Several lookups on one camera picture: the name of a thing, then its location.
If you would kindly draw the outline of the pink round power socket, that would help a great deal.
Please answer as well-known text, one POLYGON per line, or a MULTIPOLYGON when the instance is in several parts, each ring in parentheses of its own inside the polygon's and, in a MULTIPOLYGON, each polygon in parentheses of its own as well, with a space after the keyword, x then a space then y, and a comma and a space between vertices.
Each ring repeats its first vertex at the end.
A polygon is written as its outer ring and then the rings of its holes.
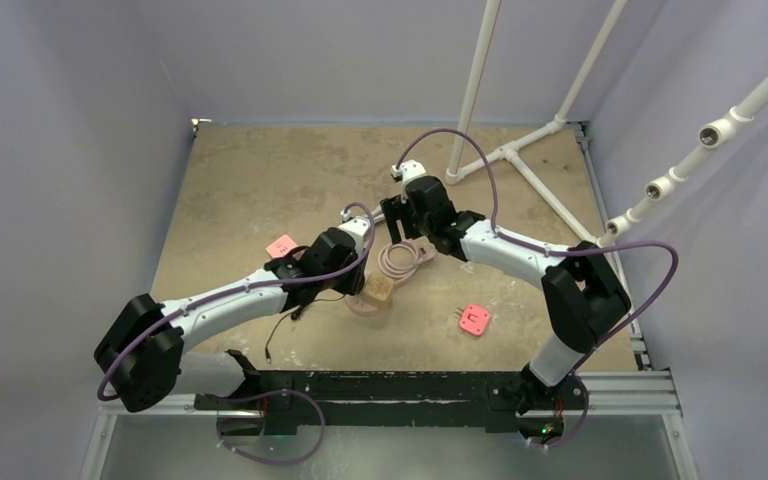
POLYGON ((388 301, 380 302, 375 300, 370 303, 360 295, 347 296, 344 302, 347 308, 358 316, 375 316, 389 306, 388 301))

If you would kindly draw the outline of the beige cube power socket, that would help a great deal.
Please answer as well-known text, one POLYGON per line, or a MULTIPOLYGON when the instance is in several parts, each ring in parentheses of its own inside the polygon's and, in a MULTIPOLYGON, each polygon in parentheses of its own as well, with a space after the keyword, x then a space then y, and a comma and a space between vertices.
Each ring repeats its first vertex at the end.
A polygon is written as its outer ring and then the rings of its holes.
POLYGON ((372 272, 365 281, 360 297, 367 305, 381 309, 389 305, 394 289, 395 281, 392 278, 381 272, 372 272))

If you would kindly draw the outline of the pink cube socket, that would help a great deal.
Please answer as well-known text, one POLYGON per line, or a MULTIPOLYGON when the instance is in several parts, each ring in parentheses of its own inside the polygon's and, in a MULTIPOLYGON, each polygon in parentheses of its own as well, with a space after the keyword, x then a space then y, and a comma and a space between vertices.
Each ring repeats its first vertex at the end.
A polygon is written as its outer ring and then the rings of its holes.
POLYGON ((270 243, 265 251, 271 259, 277 259, 287 255, 297 247, 298 244, 288 234, 283 234, 270 243))

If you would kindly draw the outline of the pink square plug adapter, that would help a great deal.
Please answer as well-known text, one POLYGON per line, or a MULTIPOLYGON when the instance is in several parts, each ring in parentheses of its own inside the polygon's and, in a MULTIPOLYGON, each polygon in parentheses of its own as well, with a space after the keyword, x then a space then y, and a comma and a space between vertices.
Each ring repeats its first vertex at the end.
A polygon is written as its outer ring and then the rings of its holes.
POLYGON ((481 337, 492 319, 491 312, 478 304, 468 304, 458 308, 455 313, 458 317, 458 327, 474 337, 481 337))

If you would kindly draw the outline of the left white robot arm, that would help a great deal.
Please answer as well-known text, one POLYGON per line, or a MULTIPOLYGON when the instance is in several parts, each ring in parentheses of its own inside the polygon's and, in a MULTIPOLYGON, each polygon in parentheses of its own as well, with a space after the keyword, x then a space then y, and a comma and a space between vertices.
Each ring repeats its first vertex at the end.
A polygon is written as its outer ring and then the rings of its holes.
POLYGON ((99 400, 146 410, 173 392, 185 355, 202 342, 261 317, 301 312, 325 291, 360 292, 374 226, 359 218, 320 233, 242 279, 208 292, 159 302, 128 300, 96 346, 99 400))

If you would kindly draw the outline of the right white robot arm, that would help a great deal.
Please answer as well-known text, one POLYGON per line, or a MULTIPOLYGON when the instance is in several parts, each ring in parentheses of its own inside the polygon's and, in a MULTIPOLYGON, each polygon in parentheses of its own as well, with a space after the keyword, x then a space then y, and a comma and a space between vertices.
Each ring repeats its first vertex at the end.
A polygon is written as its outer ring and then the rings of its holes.
POLYGON ((538 245, 482 214, 459 211, 434 176, 402 173, 395 179, 400 193, 380 203, 392 240, 424 238, 442 255, 494 268, 543 293, 552 334, 524 367, 521 392, 533 406, 548 405, 576 364, 631 309, 606 257, 586 241, 538 245))

